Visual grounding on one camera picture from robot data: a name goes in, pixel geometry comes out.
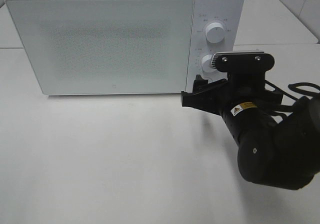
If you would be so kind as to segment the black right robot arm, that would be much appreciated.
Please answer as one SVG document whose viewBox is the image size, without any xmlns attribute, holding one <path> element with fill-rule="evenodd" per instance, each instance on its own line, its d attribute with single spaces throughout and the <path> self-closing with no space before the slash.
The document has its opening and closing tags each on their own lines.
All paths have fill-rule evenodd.
<svg viewBox="0 0 320 224">
<path fill-rule="evenodd" d="M 301 97 L 283 105 L 284 91 L 266 84 L 263 74 L 229 74 L 212 83 L 198 76 L 181 104 L 222 117 L 246 181 L 298 190 L 320 171 L 320 94 L 291 84 Z"/>
</svg>

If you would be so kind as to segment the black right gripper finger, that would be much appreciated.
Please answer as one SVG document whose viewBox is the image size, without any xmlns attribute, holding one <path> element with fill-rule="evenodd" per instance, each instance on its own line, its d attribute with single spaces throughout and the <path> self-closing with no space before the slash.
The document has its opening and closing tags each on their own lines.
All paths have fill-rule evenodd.
<svg viewBox="0 0 320 224">
<path fill-rule="evenodd" d="M 209 93 L 209 94 L 221 94 L 228 93 L 228 82 L 226 78 L 222 78 L 213 82 L 209 82 L 207 79 L 202 78 L 200 74 L 195 76 L 193 81 L 192 94 Z"/>
<path fill-rule="evenodd" d="M 215 103 L 212 101 L 212 97 L 204 92 L 193 93 L 182 91 L 181 105 L 182 107 L 193 108 L 215 114 Z"/>
</svg>

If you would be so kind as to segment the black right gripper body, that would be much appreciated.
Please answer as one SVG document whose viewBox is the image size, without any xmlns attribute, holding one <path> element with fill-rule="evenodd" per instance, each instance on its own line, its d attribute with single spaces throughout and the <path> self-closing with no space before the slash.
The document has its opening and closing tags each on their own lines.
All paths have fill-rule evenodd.
<svg viewBox="0 0 320 224">
<path fill-rule="evenodd" d="M 264 78 L 229 78 L 208 84 L 209 112 L 222 117 L 226 124 L 275 124 L 282 118 L 277 107 L 283 93 L 276 87 L 267 90 Z"/>
</svg>

